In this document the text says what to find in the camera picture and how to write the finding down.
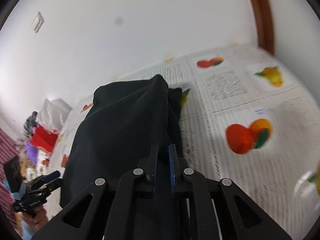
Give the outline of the blue denim sleeve forearm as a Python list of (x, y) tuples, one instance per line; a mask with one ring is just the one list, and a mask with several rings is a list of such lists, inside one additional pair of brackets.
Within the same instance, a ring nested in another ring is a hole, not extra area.
[(31, 240), (33, 235), (35, 235), (35, 233), (38, 231), (36, 224), (29, 225), (25, 221), (22, 221), (21, 229), (22, 229), (23, 240)]

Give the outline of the person left hand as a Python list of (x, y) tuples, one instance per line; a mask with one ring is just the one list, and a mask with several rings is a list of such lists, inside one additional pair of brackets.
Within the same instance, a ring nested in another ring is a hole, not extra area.
[(31, 216), (28, 213), (23, 212), (22, 218), (32, 231), (40, 230), (48, 222), (48, 217), (43, 205), (40, 205), (34, 209), (35, 215)]

